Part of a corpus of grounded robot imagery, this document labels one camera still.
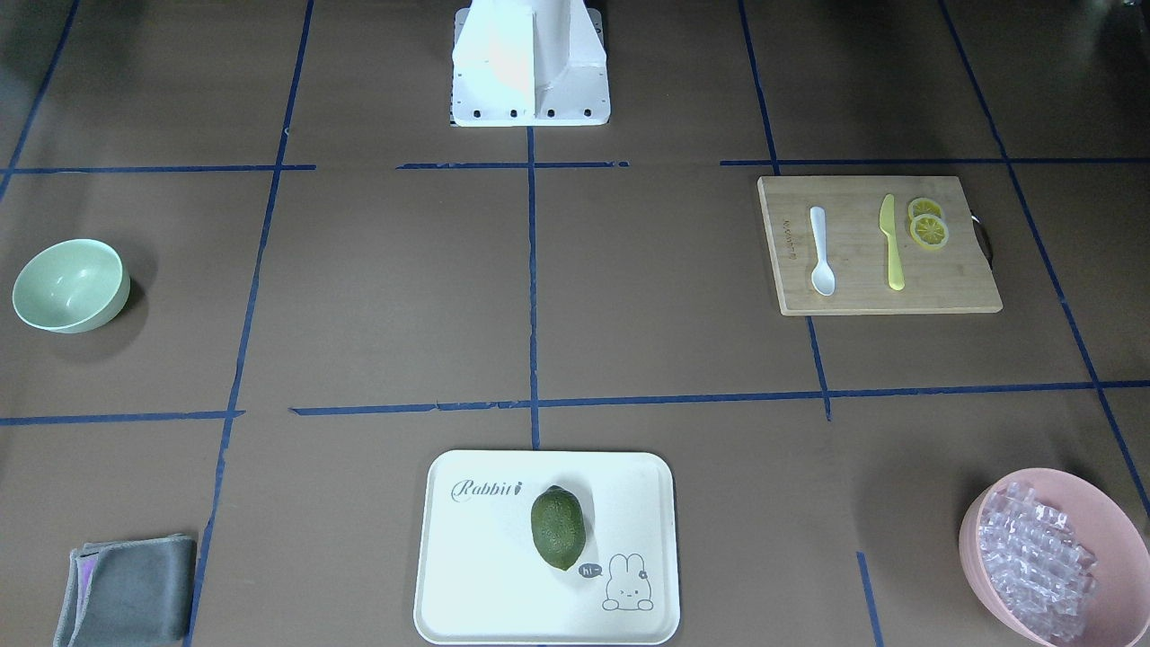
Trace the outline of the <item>white rabbit tray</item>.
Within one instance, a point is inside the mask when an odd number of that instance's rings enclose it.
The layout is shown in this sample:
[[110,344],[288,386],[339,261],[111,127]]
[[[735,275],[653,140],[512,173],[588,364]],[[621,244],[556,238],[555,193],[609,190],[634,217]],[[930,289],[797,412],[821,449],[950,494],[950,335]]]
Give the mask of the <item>white rabbit tray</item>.
[[[534,500],[578,499],[586,545],[555,569]],[[678,629],[672,471],[650,452],[447,450],[429,467],[413,623],[429,644],[665,644]]]

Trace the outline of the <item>yellow plastic knife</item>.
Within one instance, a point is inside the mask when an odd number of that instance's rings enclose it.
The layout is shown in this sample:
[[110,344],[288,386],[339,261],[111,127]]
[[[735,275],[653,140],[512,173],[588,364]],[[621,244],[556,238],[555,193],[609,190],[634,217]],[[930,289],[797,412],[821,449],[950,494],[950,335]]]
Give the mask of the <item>yellow plastic knife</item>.
[[888,193],[880,203],[879,229],[885,237],[887,242],[887,284],[889,288],[902,291],[905,287],[905,278],[897,242],[897,226],[895,222],[895,197]]

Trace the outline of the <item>light green bowl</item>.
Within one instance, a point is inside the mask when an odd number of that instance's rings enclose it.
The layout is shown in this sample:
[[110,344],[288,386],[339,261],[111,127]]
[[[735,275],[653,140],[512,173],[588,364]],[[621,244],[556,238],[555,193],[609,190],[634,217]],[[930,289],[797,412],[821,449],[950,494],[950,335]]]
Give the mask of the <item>light green bowl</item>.
[[68,239],[38,253],[13,283],[13,310],[31,328],[80,334],[123,310],[130,275],[118,253],[98,239]]

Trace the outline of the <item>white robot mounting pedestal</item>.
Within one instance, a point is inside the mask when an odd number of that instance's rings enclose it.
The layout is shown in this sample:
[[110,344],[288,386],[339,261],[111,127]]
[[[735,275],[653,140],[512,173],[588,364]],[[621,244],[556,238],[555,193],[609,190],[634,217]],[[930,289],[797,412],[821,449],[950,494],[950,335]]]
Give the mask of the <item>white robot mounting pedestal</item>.
[[473,1],[455,15],[457,128],[584,128],[611,118],[604,13],[588,1]]

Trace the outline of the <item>pink bowl with ice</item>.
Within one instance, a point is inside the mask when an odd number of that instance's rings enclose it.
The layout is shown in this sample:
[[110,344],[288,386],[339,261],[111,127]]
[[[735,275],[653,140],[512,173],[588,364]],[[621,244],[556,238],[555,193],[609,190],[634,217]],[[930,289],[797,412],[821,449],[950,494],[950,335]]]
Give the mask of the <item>pink bowl with ice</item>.
[[1147,636],[1147,541],[1079,476],[1004,476],[969,504],[958,544],[975,596],[1033,644],[1135,646]]

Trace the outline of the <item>white plastic spoon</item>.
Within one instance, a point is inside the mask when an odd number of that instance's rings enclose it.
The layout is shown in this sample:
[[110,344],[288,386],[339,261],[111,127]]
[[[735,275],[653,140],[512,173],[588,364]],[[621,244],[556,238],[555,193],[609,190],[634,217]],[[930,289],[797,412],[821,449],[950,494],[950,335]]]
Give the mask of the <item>white plastic spoon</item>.
[[836,291],[836,275],[829,265],[826,211],[822,206],[808,209],[810,232],[816,245],[816,265],[810,272],[810,284],[821,296],[831,296]]

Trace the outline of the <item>green avocado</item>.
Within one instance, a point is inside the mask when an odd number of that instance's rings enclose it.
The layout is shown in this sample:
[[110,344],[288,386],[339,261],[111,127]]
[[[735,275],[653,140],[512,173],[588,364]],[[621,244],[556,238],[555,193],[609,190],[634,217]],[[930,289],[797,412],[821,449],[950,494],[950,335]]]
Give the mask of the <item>green avocado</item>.
[[531,540],[547,565],[567,571],[586,547],[586,521],[578,496],[554,484],[534,500]]

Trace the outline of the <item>upper lemon slice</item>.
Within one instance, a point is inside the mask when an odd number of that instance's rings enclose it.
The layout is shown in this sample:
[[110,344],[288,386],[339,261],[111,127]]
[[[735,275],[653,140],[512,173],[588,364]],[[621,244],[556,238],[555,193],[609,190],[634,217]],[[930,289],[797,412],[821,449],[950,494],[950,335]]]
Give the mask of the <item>upper lemon slice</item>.
[[907,205],[907,217],[908,221],[913,221],[920,216],[931,216],[944,221],[946,218],[945,210],[942,208],[940,202],[927,197],[919,197],[912,199]]

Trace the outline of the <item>grey folded cloth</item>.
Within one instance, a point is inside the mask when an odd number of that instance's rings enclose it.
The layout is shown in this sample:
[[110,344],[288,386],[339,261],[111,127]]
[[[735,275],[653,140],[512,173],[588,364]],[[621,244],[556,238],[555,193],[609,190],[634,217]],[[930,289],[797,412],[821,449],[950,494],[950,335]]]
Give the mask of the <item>grey folded cloth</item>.
[[69,555],[55,646],[164,646],[190,625],[192,536],[86,542]]

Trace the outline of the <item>bamboo cutting board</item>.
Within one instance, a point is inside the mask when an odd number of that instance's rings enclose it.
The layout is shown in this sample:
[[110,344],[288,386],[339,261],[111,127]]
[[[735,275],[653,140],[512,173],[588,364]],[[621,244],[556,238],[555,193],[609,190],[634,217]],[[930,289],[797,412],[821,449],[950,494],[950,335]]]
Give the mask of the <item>bamboo cutting board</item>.
[[[905,278],[889,288],[880,203],[895,197],[897,242]],[[780,310],[804,315],[936,315],[997,313],[1003,303],[972,224],[969,203],[954,176],[826,175],[761,177],[758,182],[765,245]],[[908,236],[907,205],[931,198],[945,210],[950,239],[926,251]],[[826,211],[828,259],[836,291],[821,296],[810,284],[816,245],[808,209]]]

